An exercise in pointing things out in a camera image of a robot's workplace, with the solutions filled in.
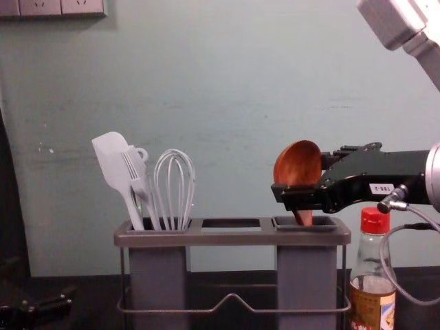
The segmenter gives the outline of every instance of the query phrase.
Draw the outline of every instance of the light blue wall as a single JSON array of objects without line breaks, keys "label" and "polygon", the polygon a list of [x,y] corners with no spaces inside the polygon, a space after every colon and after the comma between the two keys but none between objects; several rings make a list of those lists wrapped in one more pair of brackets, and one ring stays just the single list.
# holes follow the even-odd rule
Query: light blue wall
[{"label": "light blue wall", "polygon": [[[196,217],[285,214],[272,167],[299,139],[323,151],[440,140],[440,93],[413,58],[380,45],[355,2],[110,1],[101,21],[0,24],[3,110],[33,275],[118,272],[113,231],[127,212],[90,142],[107,131],[154,160],[184,149],[197,170]],[[338,214],[353,231],[349,265],[362,206]],[[412,220],[393,215],[393,225]],[[439,242],[400,234],[394,262],[436,265]],[[191,261],[193,270],[272,269],[274,254],[198,250]]]}]

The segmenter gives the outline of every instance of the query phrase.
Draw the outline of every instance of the whisk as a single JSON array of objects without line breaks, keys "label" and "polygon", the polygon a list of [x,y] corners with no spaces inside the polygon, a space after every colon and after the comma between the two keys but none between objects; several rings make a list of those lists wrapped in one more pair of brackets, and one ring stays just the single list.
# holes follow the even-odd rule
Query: whisk
[{"label": "whisk", "polygon": [[[166,169],[166,199],[168,205],[165,206],[164,199],[160,191],[160,173],[161,170]],[[175,213],[175,205],[173,205],[173,193],[171,187],[171,173],[172,169],[176,168],[178,173],[179,184],[177,188],[177,212]],[[193,162],[187,154],[177,149],[169,149],[162,153],[158,159],[154,174],[153,174],[154,188],[155,188],[155,211],[156,214],[162,214],[164,226],[167,230],[183,230],[189,224],[190,212],[193,208],[193,197],[195,189],[195,170]]]}]

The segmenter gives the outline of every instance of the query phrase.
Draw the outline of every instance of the gray cable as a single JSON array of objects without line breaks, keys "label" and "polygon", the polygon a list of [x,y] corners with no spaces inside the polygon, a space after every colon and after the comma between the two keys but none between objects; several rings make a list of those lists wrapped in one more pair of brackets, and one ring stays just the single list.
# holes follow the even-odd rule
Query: gray cable
[{"label": "gray cable", "polygon": [[[408,204],[405,205],[405,207],[403,206],[403,202],[401,202],[401,204],[396,209],[401,210],[401,211],[410,211],[412,213],[414,213],[415,215],[418,215],[419,217],[421,217],[423,220],[425,220],[426,222],[428,222],[438,233],[440,233],[440,226],[434,221],[432,220],[430,217],[428,217],[427,215],[425,215],[422,211],[413,208],[412,206],[409,206]],[[419,299],[414,298],[413,296],[411,296],[407,291],[405,291],[398,283],[397,281],[393,278],[393,275],[391,274],[390,269],[388,268],[387,264],[385,264],[385,247],[388,244],[388,239],[389,237],[394,234],[395,232],[398,232],[400,230],[406,229],[406,227],[404,225],[400,225],[399,227],[393,228],[392,230],[390,230],[384,237],[382,237],[382,239],[380,240],[380,246],[379,246],[379,253],[380,253],[380,262],[382,264],[382,267],[384,268],[385,274],[387,275],[389,281],[394,284],[394,286],[396,287],[397,291],[399,291],[405,298],[407,298],[410,302],[419,305],[419,306],[432,306],[435,304],[440,303],[440,297],[433,299],[433,300],[427,300],[427,301],[422,301]]]}]

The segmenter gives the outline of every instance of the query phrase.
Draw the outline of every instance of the bottle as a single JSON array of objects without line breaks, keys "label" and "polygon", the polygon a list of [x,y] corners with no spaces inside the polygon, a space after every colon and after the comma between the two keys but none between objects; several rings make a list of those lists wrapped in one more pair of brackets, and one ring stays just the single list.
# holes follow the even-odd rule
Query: bottle
[{"label": "bottle", "polygon": [[[393,330],[396,289],[380,263],[380,240],[390,230],[390,215],[364,208],[357,264],[350,274],[351,330]],[[391,267],[389,246],[385,261]]]}]

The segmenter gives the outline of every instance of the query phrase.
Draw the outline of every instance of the utensil holder compartment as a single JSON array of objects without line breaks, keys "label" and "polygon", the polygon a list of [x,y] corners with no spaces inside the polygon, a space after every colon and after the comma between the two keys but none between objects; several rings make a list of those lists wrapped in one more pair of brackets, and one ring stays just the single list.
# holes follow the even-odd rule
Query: utensil holder compartment
[{"label": "utensil holder compartment", "polygon": [[[145,218],[145,228],[150,219]],[[241,219],[191,219],[186,230],[135,231],[126,221],[115,232],[115,245],[121,249],[122,299],[118,308],[124,317],[133,316],[134,330],[190,330],[191,316],[209,317],[234,300],[254,317],[272,314],[278,330],[336,329],[338,315],[350,309],[341,285],[341,304],[337,304],[337,246],[342,246],[345,274],[346,245],[350,230],[341,220],[314,217],[313,226],[289,225],[286,217]],[[188,304],[186,269],[189,246],[276,246],[276,283],[262,284],[276,290],[276,306],[251,306],[244,287],[229,285],[225,296],[209,306]],[[124,248],[129,251],[130,309],[124,282]]]}]

